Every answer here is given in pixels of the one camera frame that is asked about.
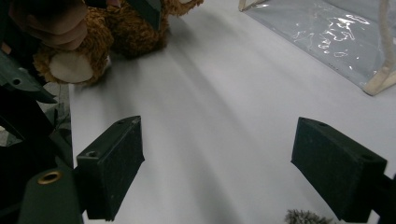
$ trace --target teddy bear paw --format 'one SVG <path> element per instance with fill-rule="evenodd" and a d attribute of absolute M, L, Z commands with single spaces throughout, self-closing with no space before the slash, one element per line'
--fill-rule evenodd
<path fill-rule="evenodd" d="M 92 78 L 93 70 L 88 59 L 75 52 L 56 54 L 49 69 L 52 75 L 66 83 L 79 83 Z"/>

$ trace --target clear plastic bag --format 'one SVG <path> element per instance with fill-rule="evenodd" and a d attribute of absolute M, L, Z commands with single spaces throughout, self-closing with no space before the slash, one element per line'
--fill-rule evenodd
<path fill-rule="evenodd" d="M 396 0 L 240 0 L 239 9 L 368 94 L 396 83 Z"/>

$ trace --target white tablecloth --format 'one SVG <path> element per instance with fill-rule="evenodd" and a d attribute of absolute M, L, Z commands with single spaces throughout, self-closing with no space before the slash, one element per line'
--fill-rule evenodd
<path fill-rule="evenodd" d="M 366 95 L 237 6 L 207 0 L 170 18 L 166 49 L 115 58 L 97 85 L 70 87 L 75 155 L 113 122 L 142 117 L 146 161 L 114 223 L 276 224 L 288 209 L 334 217 L 290 163 L 299 117 L 333 126 L 396 173 L 396 88 Z"/>

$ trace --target metal grommet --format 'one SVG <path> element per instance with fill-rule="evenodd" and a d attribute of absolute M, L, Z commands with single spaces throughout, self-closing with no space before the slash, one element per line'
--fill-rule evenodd
<path fill-rule="evenodd" d="M 61 178 L 62 178 L 62 173 L 61 172 L 52 171 L 52 172 L 49 172 L 49 173 L 41 176 L 37 180 L 37 183 L 40 184 L 40 185 L 48 185 L 48 184 L 52 184 L 53 182 L 58 181 Z"/>

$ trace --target teddy bear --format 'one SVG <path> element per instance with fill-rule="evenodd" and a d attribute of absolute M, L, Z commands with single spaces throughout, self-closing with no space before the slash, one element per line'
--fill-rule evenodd
<path fill-rule="evenodd" d="M 140 17 L 125 0 L 120 7 L 89 7 L 85 18 L 88 34 L 75 50 L 41 45 L 34 66 L 48 82 L 92 84 L 105 73 L 109 53 L 136 58 L 166 46 L 169 15 L 182 16 L 204 0 L 161 0 L 159 29 Z"/>

